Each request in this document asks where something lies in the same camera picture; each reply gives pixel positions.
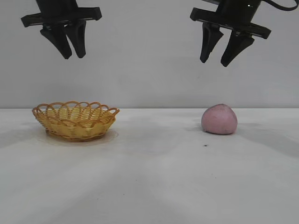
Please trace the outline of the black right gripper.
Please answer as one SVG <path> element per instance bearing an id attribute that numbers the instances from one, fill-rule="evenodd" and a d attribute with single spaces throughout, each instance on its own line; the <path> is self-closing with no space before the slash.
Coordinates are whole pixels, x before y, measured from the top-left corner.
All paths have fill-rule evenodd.
<path id="1" fill-rule="evenodd" d="M 227 67 L 243 50 L 255 41 L 253 36 L 267 39 L 271 33 L 266 27 L 252 23 L 260 6 L 259 0 L 209 0 L 217 5 L 216 11 L 193 8 L 190 19 L 203 22 L 203 39 L 200 60 L 205 63 L 215 45 L 223 37 L 221 28 L 231 29 L 230 39 L 221 57 L 221 64 Z"/>

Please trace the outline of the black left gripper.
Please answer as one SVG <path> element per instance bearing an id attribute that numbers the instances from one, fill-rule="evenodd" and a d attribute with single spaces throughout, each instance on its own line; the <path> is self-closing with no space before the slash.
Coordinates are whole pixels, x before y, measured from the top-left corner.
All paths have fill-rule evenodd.
<path id="1" fill-rule="evenodd" d="M 64 59 L 72 56 L 67 37 L 70 39 L 78 58 L 86 55 L 86 21 L 102 18 L 99 7 L 79 7 L 76 0 L 37 0 L 39 13 L 21 18 L 24 27 L 42 25 L 42 36 L 48 39 Z"/>

